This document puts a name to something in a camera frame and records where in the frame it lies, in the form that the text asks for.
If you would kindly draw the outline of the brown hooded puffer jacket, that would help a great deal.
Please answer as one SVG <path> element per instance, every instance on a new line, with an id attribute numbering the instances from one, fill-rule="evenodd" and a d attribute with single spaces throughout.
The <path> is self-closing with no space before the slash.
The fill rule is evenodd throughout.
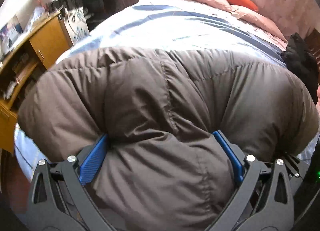
<path id="1" fill-rule="evenodd" d="M 46 71 L 18 124 L 53 162 L 107 134 L 92 187 L 129 230 L 204 230 L 235 189 L 213 132 L 271 162 L 308 145 L 318 113 L 297 76 L 251 55 L 114 47 Z"/>

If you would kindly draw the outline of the black clothing pile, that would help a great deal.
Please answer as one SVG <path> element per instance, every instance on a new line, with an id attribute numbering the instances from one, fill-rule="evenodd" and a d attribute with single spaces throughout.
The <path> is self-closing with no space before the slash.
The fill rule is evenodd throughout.
<path id="1" fill-rule="evenodd" d="M 285 62 L 287 69 L 305 84 L 314 104 L 317 104 L 319 77 L 317 61 L 299 33 L 294 33 L 290 36 L 286 50 L 281 53 L 281 58 Z"/>

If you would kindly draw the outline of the wooden desk cabinet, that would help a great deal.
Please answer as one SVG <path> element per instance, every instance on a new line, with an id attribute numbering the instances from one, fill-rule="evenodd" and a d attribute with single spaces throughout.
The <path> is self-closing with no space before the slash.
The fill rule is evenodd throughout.
<path id="1" fill-rule="evenodd" d="M 14 130 L 24 86 L 36 70 L 49 69 L 72 46 L 60 11 L 22 36 L 1 66 L 1 149 L 14 152 Z"/>

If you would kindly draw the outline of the framed photo on desk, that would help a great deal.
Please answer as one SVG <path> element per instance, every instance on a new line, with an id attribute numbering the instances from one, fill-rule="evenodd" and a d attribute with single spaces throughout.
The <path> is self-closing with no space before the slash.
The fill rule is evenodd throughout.
<path id="1" fill-rule="evenodd" d="M 9 49 L 23 33 L 23 29 L 14 15 L 1 29 L 1 52 L 3 55 L 9 52 Z"/>

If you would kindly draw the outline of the white floral storage box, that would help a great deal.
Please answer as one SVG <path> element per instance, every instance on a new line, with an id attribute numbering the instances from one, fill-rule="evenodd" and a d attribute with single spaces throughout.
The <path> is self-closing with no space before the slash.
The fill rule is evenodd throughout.
<path id="1" fill-rule="evenodd" d="M 89 35 L 83 7 L 69 10 L 63 18 L 63 22 L 73 45 Z"/>

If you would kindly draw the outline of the pink pillow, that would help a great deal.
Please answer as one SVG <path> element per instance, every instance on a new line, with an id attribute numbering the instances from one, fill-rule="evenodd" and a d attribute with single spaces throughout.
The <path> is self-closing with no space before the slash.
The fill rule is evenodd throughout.
<path id="1" fill-rule="evenodd" d="M 263 15 L 260 15 L 249 8 L 231 5 L 231 15 L 237 19 L 242 19 L 246 22 L 254 24 L 257 27 L 269 32 L 273 36 L 276 36 L 284 42 L 287 42 L 280 29 L 271 19 L 268 19 L 267 17 L 264 17 Z"/>

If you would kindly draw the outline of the blue striped bed sheet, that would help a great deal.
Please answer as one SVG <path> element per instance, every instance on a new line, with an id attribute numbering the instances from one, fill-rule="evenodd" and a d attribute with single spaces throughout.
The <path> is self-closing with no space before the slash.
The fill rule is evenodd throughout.
<path id="1" fill-rule="evenodd" d="M 38 160 L 77 152 L 99 134 L 143 127 L 185 144 L 222 132 L 263 161 L 297 153 L 318 129 L 305 84 L 279 49 L 228 13 L 185 0 L 140 0 L 63 53 L 18 111 L 15 151 Z"/>

